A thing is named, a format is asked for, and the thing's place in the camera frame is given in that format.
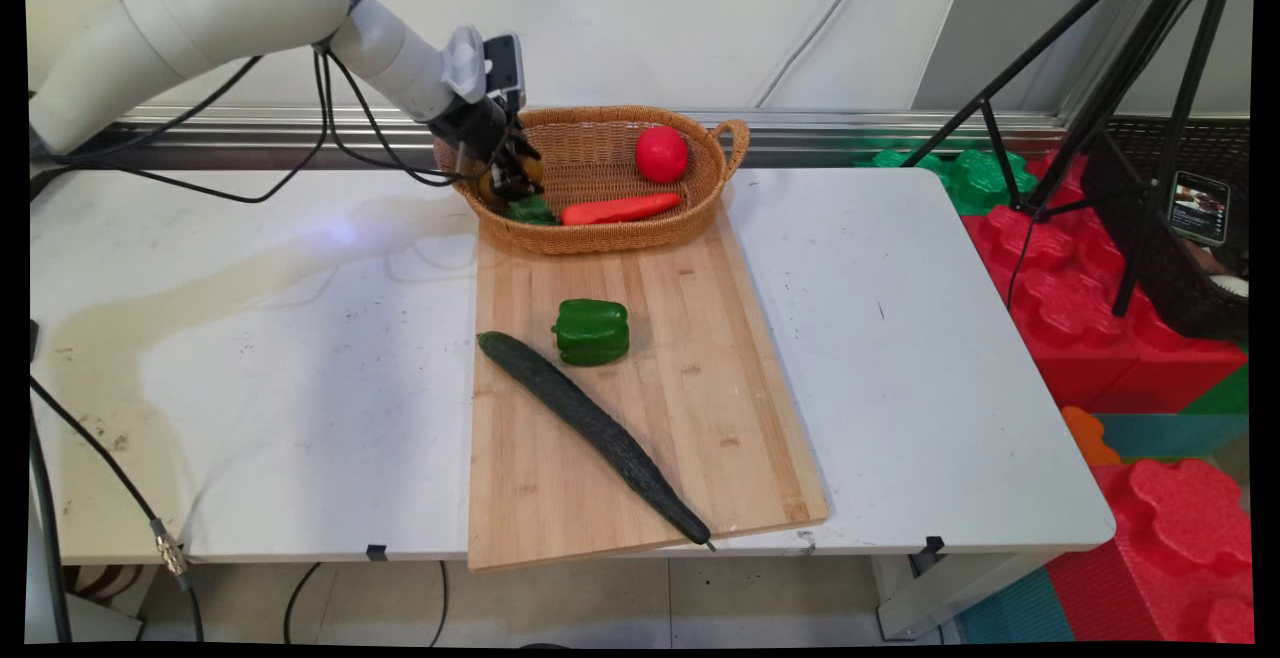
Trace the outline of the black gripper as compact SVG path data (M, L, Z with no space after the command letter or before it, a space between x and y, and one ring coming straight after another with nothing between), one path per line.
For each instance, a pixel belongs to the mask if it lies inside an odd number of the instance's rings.
M454 97L430 120L434 140L451 148L453 165L465 160L484 165L477 178L477 196L484 202L512 202L511 186L544 189L541 155L524 131L516 131L515 115L503 96L479 102Z

